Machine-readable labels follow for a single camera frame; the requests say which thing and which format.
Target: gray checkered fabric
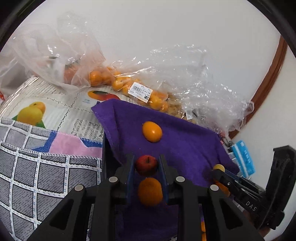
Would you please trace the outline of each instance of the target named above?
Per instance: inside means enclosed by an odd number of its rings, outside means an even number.
[[[75,185],[101,182],[101,159],[24,149],[43,146],[50,131],[4,118],[1,124],[0,219],[16,241],[25,241]]]

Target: brown wooden trim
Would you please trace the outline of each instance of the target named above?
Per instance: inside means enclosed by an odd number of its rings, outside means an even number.
[[[255,95],[252,98],[252,101],[254,102],[254,111],[246,116],[246,123],[249,122],[249,120],[254,116],[254,114],[258,111],[266,97],[268,96],[272,86],[274,85],[274,82],[276,81],[279,72],[281,70],[281,67],[283,65],[286,52],[287,52],[287,42],[284,40],[284,38],[281,36],[279,39],[279,45],[276,50],[276,54],[274,55],[274,59],[271,63],[271,66],[269,67],[269,70],[263,79],[262,83],[260,84],[259,88],[257,89]],[[232,139],[238,134],[238,131],[232,131],[229,133],[229,137]]]

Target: gray screw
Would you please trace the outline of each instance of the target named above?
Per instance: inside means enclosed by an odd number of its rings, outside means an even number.
[[[110,177],[109,182],[114,183],[117,182],[118,178],[117,177]]]
[[[81,191],[83,189],[83,186],[81,184],[78,184],[74,187],[75,191]]]
[[[182,183],[182,182],[185,181],[185,178],[182,177],[182,176],[178,176],[178,177],[176,177],[176,181],[179,182],[179,183]]]
[[[210,189],[212,191],[218,191],[219,190],[219,187],[217,185],[213,184],[213,185],[210,186]]]

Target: pink fabric patch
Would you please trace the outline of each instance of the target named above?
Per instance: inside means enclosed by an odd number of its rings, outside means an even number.
[[[101,147],[87,147],[80,138],[60,132],[53,140],[49,153],[102,158]]]

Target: blue fabric patch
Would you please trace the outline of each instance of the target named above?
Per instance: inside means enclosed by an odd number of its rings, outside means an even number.
[[[86,147],[103,147],[103,143],[80,138]]]
[[[38,151],[38,152],[44,152],[47,153],[49,152],[49,149],[52,145],[53,140],[56,138],[57,136],[57,132],[56,131],[52,131],[47,139],[47,141],[45,142],[44,146],[41,147],[37,147],[35,149],[33,149],[34,151]]]

